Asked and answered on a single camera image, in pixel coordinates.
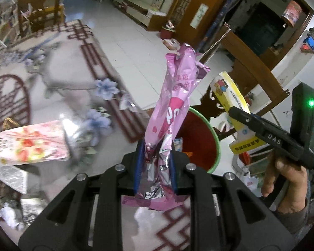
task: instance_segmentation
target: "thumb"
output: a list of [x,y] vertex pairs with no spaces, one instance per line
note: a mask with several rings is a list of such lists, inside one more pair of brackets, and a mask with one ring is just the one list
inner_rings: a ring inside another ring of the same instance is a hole
[[302,184],[305,179],[307,180],[306,168],[295,165],[286,158],[278,158],[275,167],[291,183]]

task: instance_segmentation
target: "yellow package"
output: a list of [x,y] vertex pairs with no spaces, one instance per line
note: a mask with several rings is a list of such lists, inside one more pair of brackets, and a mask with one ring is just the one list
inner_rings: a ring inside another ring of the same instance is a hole
[[[220,73],[215,77],[211,84],[214,94],[227,113],[229,112],[230,107],[233,106],[250,113],[244,97],[228,73]],[[237,131],[237,140],[229,144],[229,147],[234,154],[238,155],[266,144],[266,142],[257,138],[255,133],[246,125],[233,118],[230,118],[230,120]]]

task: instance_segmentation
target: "metal bolt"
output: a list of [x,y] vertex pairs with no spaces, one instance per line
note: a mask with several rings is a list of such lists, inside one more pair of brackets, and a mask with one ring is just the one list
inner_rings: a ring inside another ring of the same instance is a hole
[[226,173],[224,176],[227,180],[230,180],[230,181],[235,179],[235,175],[231,172]]
[[186,164],[186,169],[189,171],[194,171],[197,168],[197,166],[194,163],[188,163]]
[[115,165],[115,170],[117,170],[118,172],[121,172],[125,169],[125,166],[123,164],[117,164]]
[[84,174],[84,173],[77,174],[76,179],[78,181],[84,181],[86,179],[86,174]]

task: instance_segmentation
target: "sleeve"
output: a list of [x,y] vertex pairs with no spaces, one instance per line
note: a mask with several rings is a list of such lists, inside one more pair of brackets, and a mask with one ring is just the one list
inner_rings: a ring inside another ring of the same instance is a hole
[[308,218],[308,200],[306,199],[306,206],[303,210],[295,213],[283,214],[277,211],[275,216],[282,222],[287,230],[293,235],[297,236],[300,230],[306,225]]

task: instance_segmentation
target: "pink food package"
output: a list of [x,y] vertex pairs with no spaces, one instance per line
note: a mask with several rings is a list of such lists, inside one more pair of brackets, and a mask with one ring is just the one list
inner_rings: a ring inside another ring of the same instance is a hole
[[160,98],[145,132],[145,161],[135,197],[124,197],[123,204],[169,210],[181,205],[185,197],[173,193],[170,178],[170,152],[189,110],[189,96],[210,71],[196,61],[187,44],[179,54],[168,53],[167,72]]
[[0,166],[67,160],[69,150],[60,121],[0,132]]

